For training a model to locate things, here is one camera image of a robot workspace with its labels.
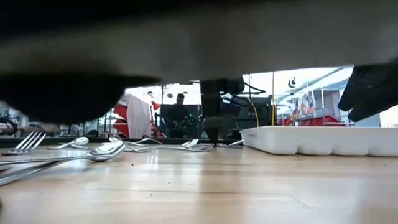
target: poster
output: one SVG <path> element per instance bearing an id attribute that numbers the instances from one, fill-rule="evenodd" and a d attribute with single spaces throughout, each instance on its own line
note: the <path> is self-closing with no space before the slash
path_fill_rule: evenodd
<path id="1" fill-rule="evenodd" d="M 293 104 L 293 110 L 292 113 L 290 114 L 290 118 L 292 119 L 298 119 L 299 118 L 299 98 L 293 98 L 292 99 L 292 104 Z"/>
<path id="2" fill-rule="evenodd" d="M 313 97 L 313 91 L 309 91 L 308 93 L 304 93 L 300 98 L 298 98 L 298 117 L 299 118 L 307 118 L 314 117 L 315 112 L 315 100 Z"/>

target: wall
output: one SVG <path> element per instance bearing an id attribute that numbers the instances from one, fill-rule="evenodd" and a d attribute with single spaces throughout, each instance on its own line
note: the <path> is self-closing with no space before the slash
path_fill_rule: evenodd
<path id="1" fill-rule="evenodd" d="M 355 127 L 380 127 L 380 114 L 373 115 L 355 123 Z"/>

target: fork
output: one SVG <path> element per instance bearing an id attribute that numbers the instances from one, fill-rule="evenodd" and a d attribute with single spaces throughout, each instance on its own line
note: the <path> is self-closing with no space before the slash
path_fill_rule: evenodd
<path id="1" fill-rule="evenodd" d="M 145 144 L 141 144 L 141 142 L 144 141 L 152 141 L 157 143 L 155 146 L 149 146 Z M 192 139 L 191 141 L 185 142 L 180 146 L 168 146 L 164 145 L 159 141 L 156 141 L 155 139 L 151 138 L 145 138 L 143 140 L 140 140 L 138 142 L 128 142 L 125 141 L 126 147 L 128 147 L 132 152 L 149 152 L 153 151 L 156 149 L 175 149 L 175 150 L 183 150 L 183 151 L 191 151 L 191 152 L 208 152 L 208 150 L 202 150 L 202 149 L 194 149 L 192 146 L 198 144 L 199 139 Z"/>
<path id="2" fill-rule="evenodd" d="M 1 154 L 4 156 L 15 156 L 30 153 L 43 141 L 46 135 L 46 133 L 31 132 L 14 149 L 7 152 L 2 152 Z"/>
<path id="3" fill-rule="evenodd" d="M 232 147 L 237 147 L 237 146 L 242 145 L 243 142 L 244 142 L 244 140 L 242 139 L 242 140 L 236 141 L 236 142 L 228 144 L 228 145 L 227 144 L 223 144 L 223 143 L 218 143 L 217 147 L 232 148 Z"/>
<path id="4" fill-rule="evenodd" d="M 0 175 L 0 186 L 10 184 L 17 180 L 38 173 L 40 171 L 49 169 L 51 167 L 69 162 L 75 159 L 89 159 L 94 162 L 103 162 L 113 159 L 123 152 L 124 143 L 121 141 L 113 142 L 111 144 L 97 147 L 96 149 L 90 151 L 85 156 L 76 157 L 61 157 L 61 158 L 50 158 L 50 159 L 29 159 L 25 161 L 4 161 L 2 164 L 21 164 L 21 163 L 31 163 L 31 162 L 45 162 L 45 164 L 39 164 L 37 166 L 28 167 L 26 169 L 17 170 L 8 174 Z"/>

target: red panel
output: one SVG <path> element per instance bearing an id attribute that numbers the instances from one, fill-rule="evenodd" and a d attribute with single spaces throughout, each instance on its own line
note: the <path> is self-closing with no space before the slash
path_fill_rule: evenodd
<path id="1" fill-rule="evenodd" d="M 117 104 L 114 107 L 113 113 L 116 113 L 117 115 L 119 115 L 120 117 L 122 117 L 123 119 L 125 119 L 127 121 L 127 106 Z"/>
<path id="2" fill-rule="evenodd" d="M 331 116 L 325 116 L 325 122 L 340 122 L 337 119 Z M 310 118 L 306 119 L 305 121 L 299 121 L 299 126 L 324 126 L 323 125 L 323 117 L 319 118 Z M 325 124 L 325 126 L 345 126 L 343 124 Z"/>
<path id="3" fill-rule="evenodd" d="M 278 126 L 290 126 L 290 125 L 292 125 L 292 123 L 293 123 L 292 118 L 288 117 L 288 118 L 285 118 L 285 120 L 283 121 L 283 124 L 282 124 L 282 119 L 279 119 L 277 121 L 276 125 L 278 125 Z"/>
<path id="4" fill-rule="evenodd" d="M 127 125 L 126 121 L 123 121 L 122 119 L 117 119 L 113 124 L 113 127 L 125 136 L 129 136 L 129 126 Z"/>

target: yellow cable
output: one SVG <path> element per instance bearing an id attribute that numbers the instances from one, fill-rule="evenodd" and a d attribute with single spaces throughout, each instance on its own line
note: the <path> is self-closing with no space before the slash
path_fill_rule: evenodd
<path id="1" fill-rule="evenodd" d="M 257 127 L 259 127 L 259 116 L 257 115 L 256 107 L 254 106 L 254 103 L 251 101 L 251 99 L 250 98 L 248 99 L 250 100 L 251 106 L 253 107 L 254 114 L 256 114 Z"/>
<path id="2" fill-rule="evenodd" d="M 272 106 L 272 120 L 271 120 L 271 126 L 273 126 L 273 125 L 275 125 L 274 124 L 274 120 L 275 120 L 275 106 L 276 105 L 272 105 L 274 102 L 275 102 L 275 96 L 274 96 L 274 74 L 275 74 L 275 72 L 272 72 L 272 103 L 271 103 L 271 106 Z"/>

